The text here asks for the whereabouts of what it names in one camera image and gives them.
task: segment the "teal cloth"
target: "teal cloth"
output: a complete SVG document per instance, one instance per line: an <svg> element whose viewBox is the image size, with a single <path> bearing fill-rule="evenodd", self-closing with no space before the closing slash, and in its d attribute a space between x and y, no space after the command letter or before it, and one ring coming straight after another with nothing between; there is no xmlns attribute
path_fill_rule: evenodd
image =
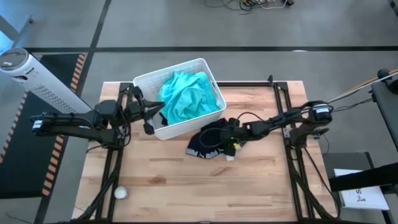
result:
<svg viewBox="0 0 398 224"><path fill-rule="evenodd" d="M174 72L157 95L165 106L161 113L169 125L218 111L213 87L205 72Z"/></svg>

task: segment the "white plastic basket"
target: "white plastic basket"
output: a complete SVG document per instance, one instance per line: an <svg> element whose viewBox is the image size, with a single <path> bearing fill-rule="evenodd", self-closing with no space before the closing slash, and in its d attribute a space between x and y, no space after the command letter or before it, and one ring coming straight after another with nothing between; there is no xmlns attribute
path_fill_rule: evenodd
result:
<svg viewBox="0 0 398 224"><path fill-rule="evenodd" d="M133 84L134 86L139 86L145 99L149 101L156 101L156 96L158 95L164 81L167 78L171 77L173 75L173 72L205 72L209 78L209 81L213 84L217 99L217 105L221 109L210 114L170 126L164 126L162 124L162 117L160 117L160 115L157 113L154 116L154 119L149 121L149 123L154 127L155 136L160 140L170 139L175 136L179 136L181 134L185 134L195 129L201 128L211 122L217 121L226 108L224 97L221 94L221 91L216 84L216 80L214 79L213 74L211 74L211 71L205 59L203 58L198 58L189 62L184 62L178 65L163 68L158 71L138 76L133 80Z"/></svg>

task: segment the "wooden table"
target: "wooden table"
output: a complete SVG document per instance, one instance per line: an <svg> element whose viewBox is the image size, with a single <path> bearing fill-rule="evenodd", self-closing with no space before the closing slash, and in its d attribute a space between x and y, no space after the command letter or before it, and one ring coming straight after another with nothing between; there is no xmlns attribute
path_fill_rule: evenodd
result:
<svg viewBox="0 0 398 224"><path fill-rule="evenodd" d="M303 82L288 82L288 85L293 106L307 101ZM104 83L100 100L117 99L118 90L118 82ZM228 105L222 117L237 117L245 111L264 119L277 115L272 88L221 87L221 92ZM255 119L247 114L241 122ZM142 124L131 124L132 141L125 147L119 179L119 185L128 188L129 197L116 202L114 222L297 220L281 130L247 143L234 161L227 162L223 155L206 160L185 154L190 138L197 131L160 141L146 135ZM318 141L308 139L307 149L327 180ZM85 209L100 190L105 159L104 149L87 154L76 207ZM308 157L303 155L303 159L311 191L335 215L332 197L322 186ZM105 199L103 217L108 211L109 196L110 193ZM73 217L80 214L82 211L76 208Z"/></svg>

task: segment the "gray floor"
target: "gray floor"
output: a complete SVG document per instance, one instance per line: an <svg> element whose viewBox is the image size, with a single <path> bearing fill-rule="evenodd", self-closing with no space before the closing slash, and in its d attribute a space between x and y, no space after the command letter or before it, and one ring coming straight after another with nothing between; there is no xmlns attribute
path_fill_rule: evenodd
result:
<svg viewBox="0 0 398 224"><path fill-rule="evenodd" d="M37 22L28 29L20 44L23 47L89 47L103 4L104 0L18 0L0 7L0 14L13 24L25 20L13 13L33 15ZM225 8L206 8L203 1L113 0L98 46L398 45L397 23L385 0L296 0L290 9L259 9L245 16ZM97 53L82 98L94 105L104 81L132 80L198 57L208 62L217 80L264 80L271 74L277 80L303 80L309 100L329 100L375 77L380 68L398 68L398 52ZM6 138L23 91L0 74L0 142ZM366 98L369 94L362 91L336 106ZM368 151L375 166L398 161L398 152L374 103L336 113L330 128L329 153ZM323 138L320 144L325 151ZM68 143L46 222L71 217L86 145L87 141L77 138ZM397 197L391 196L389 204L397 211ZM37 198L2 200L0 223L20 223L5 217L5 212L32 222L38 204ZM358 215L349 210L343 219L383 223L380 216L371 218L367 212Z"/></svg>

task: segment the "black mat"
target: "black mat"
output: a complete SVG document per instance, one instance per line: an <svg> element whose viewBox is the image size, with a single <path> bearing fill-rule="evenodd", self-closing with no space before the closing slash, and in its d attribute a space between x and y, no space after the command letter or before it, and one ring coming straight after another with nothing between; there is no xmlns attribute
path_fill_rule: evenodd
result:
<svg viewBox="0 0 398 224"><path fill-rule="evenodd" d="M66 86L78 85L84 55L44 55L40 61ZM29 118L44 111L57 110L33 93L25 93L0 158L0 198L51 194L67 138L32 134Z"/></svg>

